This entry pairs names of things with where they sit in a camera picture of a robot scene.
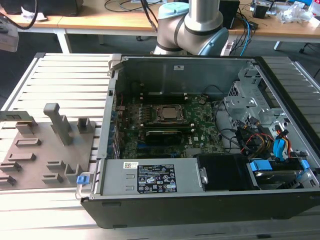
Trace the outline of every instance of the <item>desk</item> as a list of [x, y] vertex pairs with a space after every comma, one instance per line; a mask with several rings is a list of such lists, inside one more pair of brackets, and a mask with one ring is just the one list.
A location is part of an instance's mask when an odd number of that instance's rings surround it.
[[[259, 24], [254, 33], [253, 39], [261, 41], [275, 41], [277, 44], [274, 50], [278, 50], [282, 42], [298, 43], [320, 43], [320, 27], [313, 27], [308, 22], [281, 23], [275, 15], [266, 15], [264, 19], [253, 18], [252, 12], [248, 11], [251, 0], [240, 0], [240, 9], [247, 17], [248, 21]], [[229, 30], [230, 40], [234, 35], [239, 36], [244, 32], [244, 27], [240, 21], [234, 23], [233, 29]]]
[[[250, 0], [240, 0], [242, 9]], [[68, 34], [96, 34], [96, 35], [129, 35], [156, 36], [143, 12], [110, 12], [104, 8], [105, 0], [84, 0], [83, 9], [77, 17], [49, 16], [49, 21], [36, 23], [33, 28], [25, 32], [57, 34], [63, 53], [71, 53]], [[158, 15], [158, 4], [151, 6]], [[120, 10], [116, 3], [110, 8]], [[282, 24], [276, 16], [265, 19], [252, 18], [252, 12], [242, 10], [251, 21], [259, 24], [253, 38], [264, 41], [280, 42], [309, 42], [320, 43], [320, 28], [314, 28], [308, 22]], [[9, 16], [17, 23], [27, 25], [20, 16]], [[229, 42], [234, 41], [243, 33], [243, 25], [236, 21], [234, 28], [229, 30]]]

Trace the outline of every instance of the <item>blue cable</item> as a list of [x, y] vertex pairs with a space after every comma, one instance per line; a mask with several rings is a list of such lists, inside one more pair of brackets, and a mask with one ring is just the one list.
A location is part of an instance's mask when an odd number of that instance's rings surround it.
[[249, 37], [250, 37], [250, 25], [249, 25], [249, 23], [248, 23], [247, 20], [245, 20], [245, 19], [243, 19], [243, 18], [240, 18], [240, 19], [242, 19], [242, 20], [246, 23], [246, 25], [247, 25], [247, 27], [248, 27], [248, 35], [246, 36], [246, 40], [245, 40], [245, 43], [244, 43], [244, 47], [243, 47], [242, 52], [241, 52], [241, 54], [240, 54], [240, 56], [242, 56], [242, 54], [244, 54], [244, 52], [245, 52], [245, 50], [246, 50], [246, 48], [247, 48], [247, 46], [248, 46], [248, 40], [249, 40]]

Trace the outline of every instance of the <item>regulatory label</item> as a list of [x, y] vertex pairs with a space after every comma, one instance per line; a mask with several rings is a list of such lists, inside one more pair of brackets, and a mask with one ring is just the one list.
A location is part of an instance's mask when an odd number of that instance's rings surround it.
[[175, 65], [173, 66], [174, 71], [183, 71], [185, 69], [184, 65]]
[[173, 164], [139, 165], [137, 171], [137, 191], [140, 194], [177, 192], [176, 173]]
[[123, 163], [124, 169], [137, 169], [139, 165], [139, 162], [137, 161], [125, 161]]

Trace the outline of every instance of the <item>gray carpet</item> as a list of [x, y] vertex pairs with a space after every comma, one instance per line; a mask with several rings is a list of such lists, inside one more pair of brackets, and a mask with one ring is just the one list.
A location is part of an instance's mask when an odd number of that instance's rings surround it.
[[[37, 52], [61, 53], [60, 45], [54, 34], [23, 33], [19, 34], [18, 51], [15, 53], [0, 51], [0, 107], [5, 103], [12, 90], [20, 80]], [[137, 41], [135, 36], [105, 35], [104, 45], [99, 45], [96, 35], [69, 35], [73, 53], [121, 53], [147, 55], [156, 46], [155, 37], [142, 37]], [[320, 45], [313, 50], [306, 48], [303, 54], [299, 49], [304, 43], [286, 42], [279, 51], [274, 51], [275, 42], [252, 41], [244, 56], [288, 56], [298, 61], [312, 75], [320, 68]]]

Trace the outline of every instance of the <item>blue connector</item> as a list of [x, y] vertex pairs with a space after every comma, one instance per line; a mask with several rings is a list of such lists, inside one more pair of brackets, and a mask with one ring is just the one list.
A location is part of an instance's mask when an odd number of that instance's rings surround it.
[[78, 176], [76, 179], [76, 184], [86, 185], [90, 183], [90, 176]]
[[283, 152], [286, 147], [286, 142], [282, 138], [276, 139], [273, 144], [273, 154], [280, 160], [280, 162], [283, 162], [284, 156]]
[[254, 160], [250, 163], [253, 172], [255, 171], [272, 171], [272, 167], [268, 160]]
[[304, 170], [310, 168], [310, 165], [309, 165], [308, 161], [305, 160], [305, 159], [304, 159], [304, 160], [301, 160], [301, 165], [302, 165], [302, 167], [303, 167]]

